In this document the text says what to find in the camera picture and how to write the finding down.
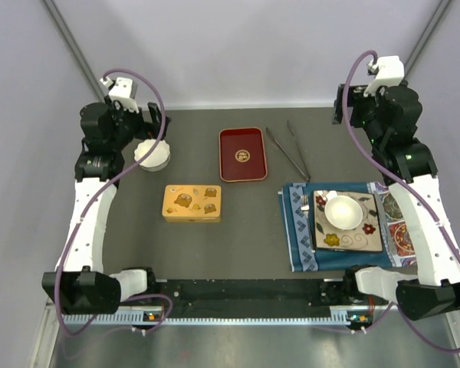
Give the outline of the silver tin lid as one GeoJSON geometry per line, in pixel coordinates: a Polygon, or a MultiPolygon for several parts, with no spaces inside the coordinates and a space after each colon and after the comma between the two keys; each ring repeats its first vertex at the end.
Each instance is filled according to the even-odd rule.
{"type": "Polygon", "coordinates": [[[222,188],[217,185],[167,185],[163,213],[222,215],[222,188]]]}

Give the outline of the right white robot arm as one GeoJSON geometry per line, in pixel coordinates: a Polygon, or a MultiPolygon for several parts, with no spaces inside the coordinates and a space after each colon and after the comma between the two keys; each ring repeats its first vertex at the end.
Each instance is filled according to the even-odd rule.
{"type": "Polygon", "coordinates": [[[370,294],[379,296],[397,303],[410,320],[460,310],[460,251],[432,153],[415,137],[421,113],[418,94],[403,81],[374,94],[364,86],[341,84],[333,114],[333,123],[367,135],[372,152],[366,157],[399,205],[417,261],[416,275],[361,266],[343,283],[343,295],[354,304],[370,294]]]}

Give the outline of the gold cookie tin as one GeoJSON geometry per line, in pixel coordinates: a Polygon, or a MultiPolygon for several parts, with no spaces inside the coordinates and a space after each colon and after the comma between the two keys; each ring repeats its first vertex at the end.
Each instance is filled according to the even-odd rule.
{"type": "Polygon", "coordinates": [[[176,212],[173,213],[163,213],[163,218],[167,222],[181,222],[181,223],[219,223],[221,221],[220,215],[184,215],[176,212]]]}

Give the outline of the metal tongs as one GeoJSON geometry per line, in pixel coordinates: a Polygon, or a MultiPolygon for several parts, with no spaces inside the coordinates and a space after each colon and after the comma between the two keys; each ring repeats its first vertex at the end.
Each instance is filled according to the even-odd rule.
{"type": "Polygon", "coordinates": [[[300,159],[300,163],[298,163],[297,160],[295,160],[291,156],[291,154],[281,145],[281,143],[277,140],[277,138],[274,136],[273,132],[271,131],[269,127],[265,128],[266,135],[271,141],[271,144],[275,146],[286,157],[288,162],[297,170],[301,178],[305,182],[310,182],[311,174],[307,167],[307,163],[304,158],[304,151],[301,149],[301,145],[300,145],[296,130],[294,128],[294,125],[290,122],[290,120],[287,121],[286,125],[287,125],[288,132],[290,133],[294,141],[294,146],[297,150],[297,153],[300,159]]]}

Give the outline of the white scalloped dish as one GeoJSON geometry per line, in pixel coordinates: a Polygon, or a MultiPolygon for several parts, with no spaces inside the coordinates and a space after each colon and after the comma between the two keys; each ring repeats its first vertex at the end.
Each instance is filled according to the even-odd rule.
{"type": "MultiPolygon", "coordinates": [[[[138,162],[143,156],[154,146],[156,140],[148,139],[139,143],[136,149],[133,152],[133,158],[138,162]]],[[[154,151],[144,159],[144,161],[139,162],[139,167],[148,172],[156,172],[165,168],[170,161],[170,145],[165,141],[161,140],[154,151]]]]}

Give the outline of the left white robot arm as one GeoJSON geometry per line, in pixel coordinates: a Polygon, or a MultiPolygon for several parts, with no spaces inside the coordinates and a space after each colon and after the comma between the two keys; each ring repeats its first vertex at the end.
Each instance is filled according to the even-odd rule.
{"type": "Polygon", "coordinates": [[[123,150],[134,139],[162,142],[170,119],[156,103],[130,111],[118,100],[90,103],[80,110],[84,137],[74,167],[75,202],[68,239],[55,271],[42,287],[60,314],[112,314],[134,296],[142,304],[158,297],[151,268],[104,273],[103,245],[110,206],[124,171],[123,150]]]}

